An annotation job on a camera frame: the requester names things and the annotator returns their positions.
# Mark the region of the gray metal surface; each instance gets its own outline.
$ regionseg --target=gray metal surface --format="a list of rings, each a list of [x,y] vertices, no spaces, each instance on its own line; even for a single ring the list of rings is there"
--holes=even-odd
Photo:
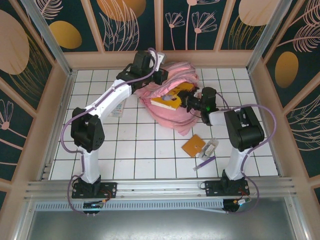
[[[261,199],[255,210],[226,215],[199,210],[36,211],[29,240],[294,240],[283,198]]]

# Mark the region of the white tile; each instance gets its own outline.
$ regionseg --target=white tile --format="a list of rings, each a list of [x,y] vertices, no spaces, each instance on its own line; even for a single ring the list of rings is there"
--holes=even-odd
[[[68,109],[85,108],[87,98],[87,95],[72,95]]]
[[[186,144],[188,140],[174,140],[175,145],[175,157],[176,158],[191,158],[185,150],[182,149],[182,146]]]
[[[255,156],[272,156],[269,143],[265,143],[253,151]]]
[[[174,130],[168,127],[161,126],[159,123],[155,124],[155,139],[174,139]]]
[[[103,120],[104,124],[117,124],[121,117],[108,116],[105,120]]]
[[[99,148],[99,159],[115,159],[116,141],[104,141]]]
[[[185,179],[197,177],[197,172],[193,170],[196,166],[196,160],[194,158],[177,158],[175,161],[177,178]]]
[[[229,139],[219,139],[219,144],[215,149],[215,155],[217,157],[230,157],[232,145]]]
[[[64,119],[63,124],[65,124],[66,122],[68,122],[72,118],[72,112],[73,112],[72,109],[66,111],[66,115],[65,115],[65,119]]]
[[[256,115],[256,118],[258,119],[258,121],[262,121],[262,118],[261,118],[261,114],[260,114],[260,111],[259,111],[259,109],[258,109],[258,107],[256,107],[256,106],[254,106],[254,107],[252,107],[252,109],[253,109],[253,111],[254,111],[254,113],[255,113],[255,115]]]
[[[51,180],[70,180],[75,160],[54,161]]]
[[[117,140],[118,124],[103,124],[102,127],[105,141]]]
[[[88,95],[90,82],[75,82],[72,95]]]
[[[258,172],[258,168],[257,168],[257,164],[254,156],[250,156],[250,158],[247,159],[245,163],[246,163],[245,170],[244,170],[245,175],[249,177],[259,176],[259,172]]]
[[[200,165],[203,163],[201,159],[197,158],[196,159],[196,165]],[[206,164],[205,166],[201,167],[200,169],[197,170],[198,178],[217,178],[218,173],[217,173],[217,166],[216,166],[216,161],[213,160]]]
[[[237,86],[235,80],[221,80],[221,90],[223,93],[236,93]]]
[[[136,141],[135,147],[136,159],[154,159],[155,158],[155,141]]]
[[[212,137],[216,139],[228,139],[228,129],[226,125],[211,126]]]
[[[138,97],[137,95],[131,95],[125,100],[124,108],[137,108],[138,107]]]
[[[118,141],[116,144],[116,159],[134,159],[136,141]]]
[[[96,100],[98,100],[98,98],[101,97],[101,94],[96,94],[96,95],[89,95],[88,99],[86,101],[86,105],[90,105],[92,103],[94,103]]]
[[[221,93],[219,80],[207,80],[203,81],[205,87],[210,87],[215,89],[218,93]]]
[[[155,141],[155,158],[174,158],[175,142],[174,140],[156,140]]]
[[[73,141],[66,141],[64,144],[71,151],[77,150],[77,146],[74,144]],[[61,143],[59,144],[59,149],[58,149],[58,152],[56,154],[55,159],[57,159],[57,160],[74,160],[75,158],[76,158],[75,153],[67,152],[66,150],[64,150]]]
[[[235,79],[231,68],[218,68],[218,77],[220,80],[231,80]]]
[[[108,70],[94,70],[91,82],[106,82]]]
[[[79,70],[76,74],[76,82],[91,82],[92,70]]]
[[[174,130],[174,139],[187,139],[187,140],[189,140],[192,137],[193,137],[192,129],[190,129],[190,131],[184,136],[182,136],[177,130]]]
[[[154,140],[155,139],[155,124],[144,123],[136,125],[137,140]]]
[[[133,179],[135,172],[134,159],[117,159],[114,164],[114,179]]]
[[[195,73],[198,75],[199,77],[199,80],[202,80],[202,71],[201,71],[201,68],[196,68],[195,69]]]
[[[278,176],[277,167],[272,156],[256,156],[260,176]]]
[[[256,104],[257,100],[253,92],[239,92],[241,104]]]
[[[250,80],[235,80],[235,83],[239,93],[252,93],[254,91]]]
[[[145,108],[138,108],[138,121],[139,124],[152,124],[155,120],[152,116],[148,113]]]
[[[156,179],[175,179],[176,178],[175,159],[173,158],[156,159],[155,160],[155,178]]]
[[[137,109],[124,108],[122,117],[119,118],[120,124],[135,124],[137,122]]]
[[[113,179],[115,165],[114,160],[99,160],[98,165],[102,180]]]
[[[136,159],[134,169],[134,179],[154,179],[155,178],[154,159]]]
[[[238,93],[222,93],[222,96],[230,107],[237,107],[241,105]]]
[[[218,80],[217,69],[215,68],[202,68],[203,80]]]
[[[197,122],[193,126],[193,135],[198,135],[201,139],[211,139],[211,129],[202,122]]]
[[[116,80],[117,75],[122,72],[121,69],[116,69],[116,70],[109,70],[108,73],[108,82],[114,82]]]
[[[218,168],[218,176],[222,177],[222,172],[228,166],[230,158],[229,157],[217,157],[216,166]]]
[[[233,68],[232,71],[235,79],[249,79],[246,68]]]
[[[91,82],[89,94],[103,94],[106,91],[106,85],[107,82]]]
[[[136,124],[119,124],[117,140],[136,140]]]

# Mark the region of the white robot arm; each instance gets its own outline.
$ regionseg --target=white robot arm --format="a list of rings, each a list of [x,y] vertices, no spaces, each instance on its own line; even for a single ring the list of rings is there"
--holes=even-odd
[[[133,64],[129,64],[114,81],[112,86],[95,102],[88,105],[85,109],[76,108],[72,117],[77,116],[89,109],[93,109],[87,115],[80,117],[72,122],[71,137],[78,149],[84,153],[83,175],[79,179],[82,189],[88,191],[92,198],[99,192],[101,176],[98,165],[99,147],[102,145],[105,135],[103,132],[103,120],[111,111],[123,100],[128,98],[136,89],[142,88],[145,84],[156,82],[161,84],[168,77],[168,72],[160,68],[165,55],[162,53],[149,53],[144,51],[137,52]],[[127,84],[130,80],[147,75],[154,67],[154,74],[136,83]],[[244,157],[247,152],[257,146],[264,139],[264,132],[257,120],[252,108],[241,109],[240,111],[219,111],[216,107],[216,90],[211,87],[202,89],[202,97],[194,97],[193,92],[180,92],[181,107],[201,112],[202,121],[207,125],[227,125],[229,137],[233,149],[228,166],[224,171],[224,183],[219,184],[222,196],[236,195],[239,186],[245,189],[246,181],[243,178],[241,169]]]

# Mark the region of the white label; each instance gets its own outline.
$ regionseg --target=white label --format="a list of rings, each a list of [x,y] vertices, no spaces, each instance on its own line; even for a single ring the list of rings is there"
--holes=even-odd
[[[210,145],[206,150],[205,150],[205,155],[210,156],[212,152],[214,151],[215,147],[213,145]]]

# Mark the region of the wooden edge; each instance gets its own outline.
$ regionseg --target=wooden edge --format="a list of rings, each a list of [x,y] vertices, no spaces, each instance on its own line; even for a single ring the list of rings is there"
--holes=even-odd
[[[105,54],[77,53],[65,55],[70,67],[73,69],[110,69],[124,68],[135,57],[135,51],[108,52]],[[181,50],[163,51],[166,62],[189,61],[198,67],[243,67],[247,64],[252,51],[226,50],[215,52],[212,50]]]
[[[23,147],[18,166],[14,173],[11,193],[8,201],[2,207],[3,218],[0,219],[1,239],[12,239],[16,224],[24,206],[23,197],[29,181],[37,181],[41,162],[54,124],[55,116],[60,107],[61,94],[67,76],[56,64],[53,74],[48,80],[48,90],[43,95],[43,103],[39,106],[36,118],[33,120],[27,141]]]
[[[213,50],[215,52],[219,51],[221,49],[222,43],[225,39],[225,35],[229,26],[229,22],[230,22],[230,18],[232,15],[232,12],[234,10],[236,4],[236,0],[227,0],[225,7],[224,7],[224,11],[223,11],[223,15],[222,15],[222,19],[221,19],[221,23],[220,23],[220,27],[218,30],[218,34],[216,36],[216,40],[214,43],[214,47]]]
[[[51,56],[49,50],[47,49],[46,45],[42,42],[40,36],[38,35],[37,31],[34,29],[34,26],[31,24],[29,21],[28,17],[26,16],[25,12],[23,9],[20,7],[19,3],[17,0],[9,0],[12,7],[16,11],[16,13],[19,15],[21,18],[22,22],[24,23],[25,27],[30,31],[32,37],[35,39],[36,43],[39,45],[41,48],[42,52],[44,55],[47,57],[51,65],[55,64],[54,58]]]
[[[272,110],[277,120],[277,131],[271,141],[275,158],[283,171],[283,176],[291,177],[297,192],[306,224],[310,228],[312,239],[319,239],[320,210],[318,202],[311,194],[311,184],[306,176],[306,169],[302,163],[301,155],[292,135],[291,129],[283,108],[280,104],[274,84],[270,78],[265,64],[260,60],[251,73],[251,80],[258,97],[258,102]],[[266,124],[266,130],[270,133],[273,129],[273,119],[269,114],[262,114]]]
[[[94,14],[94,10],[92,9],[90,0],[81,0],[81,2],[82,2],[82,5],[83,5],[84,12],[85,12],[85,14],[87,16],[87,19],[88,19],[88,16],[90,16],[90,21],[88,19],[90,28],[91,28],[91,25],[92,25],[92,28],[95,30],[94,32],[93,31],[91,31],[91,32],[92,32],[95,44],[97,45],[98,51],[99,51],[99,53],[105,53],[106,50],[103,47],[104,43],[102,41],[102,37],[101,37],[100,31],[99,31],[99,27],[98,27],[98,24],[97,24],[97,21],[96,21],[96,17],[95,17],[95,14]]]
[[[154,31],[155,31],[155,49],[163,50],[163,15],[164,3],[162,0],[154,0]]]
[[[98,25],[96,23],[96,18],[94,17],[95,15],[94,15],[94,12],[92,11],[92,6],[90,2],[88,2],[87,0],[81,0],[81,3],[84,10],[84,14],[86,16],[89,27],[91,29],[96,48],[98,49],[99,53],[103,53],[104,48],[102,45],[101,36],[99,34]]]
[[[33,118],[36,116],[36,110],[20,96],[5,80],[0,77],[0,89],[15,101],[23,110],[25,110]]]
[[[290,15],[286,19],[286,21],[285,21],[284,25],[282,26],[281,30],[276,35],[276,38],[274,39],[273,44],[271,45],[269,51],[265,55],[265,57],[263,59],[264,63],[267,63],[269,61],[270,57],[272,56],[272,54],[276,50],[278,43],[281,41],[282,37],[285,35],[288,26],[293,21],[293,19],[296,17],[296,15],[297,15],[298,11],[300,10],[300,8],[301,8],[302,4],[304,3],[304,1],[305,0],[298,0],[298,2],[293,7]]]
[[[285,115],[290,113],[308,94],[310,94],[320,84],[320,71],[294,98],[283,108]]]

